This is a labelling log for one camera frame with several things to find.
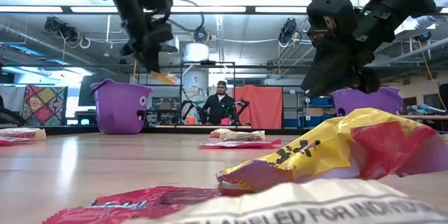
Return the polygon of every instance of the orange object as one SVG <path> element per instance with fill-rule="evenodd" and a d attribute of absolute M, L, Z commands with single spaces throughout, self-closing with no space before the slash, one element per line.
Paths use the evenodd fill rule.
<path fill-rule="evenodd" d="M 251 123 L 253 129 L 281 129 L 283 92 L 280 87 L 237 87 L 235 100 L 238 99 L 251 103 L 239 116 L 241 124 Z"/>
<path fill-rule="evenodd" d="M 196 123 L 196 118 L 187 118 L 187 123 L 188 124 L 195 124 Z"/>

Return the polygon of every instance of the colorful quilt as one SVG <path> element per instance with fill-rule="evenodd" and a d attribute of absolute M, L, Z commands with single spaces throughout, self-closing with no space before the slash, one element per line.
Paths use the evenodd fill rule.
<path fill-rule="evenodd" d="M 67 87 L 28 85 L 23 118 L 28 126 L 60 126 L 65 114 Z"/>

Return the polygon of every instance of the white cylinder tank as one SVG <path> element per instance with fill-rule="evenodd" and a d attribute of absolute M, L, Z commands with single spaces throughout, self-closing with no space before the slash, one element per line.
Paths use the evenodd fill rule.
<path fill-rule="evenodd" d="M 184 61 L 199 62 L 201 60 L 208 60 L 210 48 L 201 43 L 189 43 L 185 46 Z"/>

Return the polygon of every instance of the red curtain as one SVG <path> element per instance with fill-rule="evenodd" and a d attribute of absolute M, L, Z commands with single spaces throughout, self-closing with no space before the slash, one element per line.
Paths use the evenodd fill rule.
<path fill-rule="evenodd" d="M 241 123 L 250 123 L 254 129 L 281 129 L 283 92 L 281 87 L 237 87 L 235 100 L 250 102 L 240 115 Z"/>

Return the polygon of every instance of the purple trick-or-treat bucket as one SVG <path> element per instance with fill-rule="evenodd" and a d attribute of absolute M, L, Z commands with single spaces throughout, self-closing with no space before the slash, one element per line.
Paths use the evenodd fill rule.
<path fill-rule="evenodd" d="M 144 126 L 150 87 L 116 83 L 91 84 L 97 106 L 98 128 L 105 134 L 138 134 Z"/>
<path fill-rule="evenodd" d="M 346 116 L 355 109 L 374 108 L 396 114 L 403 106 L 400 90 L 381 87 L 378 92 L 365 94 L 359 90 L 344 89 L 333 92 L 337 116 Z"/>

